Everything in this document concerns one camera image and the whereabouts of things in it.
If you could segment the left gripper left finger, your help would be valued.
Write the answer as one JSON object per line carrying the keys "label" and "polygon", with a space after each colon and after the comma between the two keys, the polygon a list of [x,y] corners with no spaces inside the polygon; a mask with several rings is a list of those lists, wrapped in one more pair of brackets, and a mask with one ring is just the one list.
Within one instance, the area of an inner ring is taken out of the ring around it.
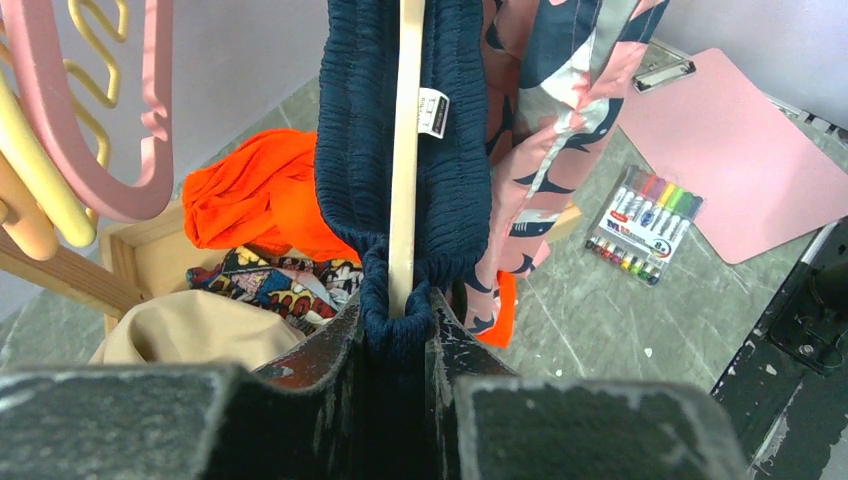
{"label": "left gripper left finger", "polygon": [[1,378],[5,479],[352,479],[359,303],[236,364],[43,367]]}

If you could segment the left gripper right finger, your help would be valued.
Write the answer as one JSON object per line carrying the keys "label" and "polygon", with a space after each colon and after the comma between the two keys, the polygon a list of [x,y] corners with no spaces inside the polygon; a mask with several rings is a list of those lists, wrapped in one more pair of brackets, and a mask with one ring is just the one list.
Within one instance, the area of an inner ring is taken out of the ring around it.
{"label": "left gripper right finger", "polygon": [[685,384],[521,377],[439,291],[426,404],[439,479],[743,479],[725,410]]}

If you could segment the navy blue shorts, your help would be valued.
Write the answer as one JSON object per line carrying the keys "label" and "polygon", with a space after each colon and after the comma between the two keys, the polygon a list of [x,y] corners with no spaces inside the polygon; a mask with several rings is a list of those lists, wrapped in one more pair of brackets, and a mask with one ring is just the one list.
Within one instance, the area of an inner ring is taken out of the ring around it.
{"label": "navy blue shorts", "polygon": [[316,191],[360,256],[369,352],[423,351],[430,294],[471,272],[489,235],[478,1],[332,1],[319,76]]}

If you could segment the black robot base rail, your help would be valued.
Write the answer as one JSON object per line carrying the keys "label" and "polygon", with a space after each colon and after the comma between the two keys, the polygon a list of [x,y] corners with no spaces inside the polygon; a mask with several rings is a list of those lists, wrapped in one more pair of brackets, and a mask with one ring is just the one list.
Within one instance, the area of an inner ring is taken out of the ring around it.
{"label": "black robot base rail", "polygon": [[747,478],[846,478],[846,220],[814,236],[711,394]]}

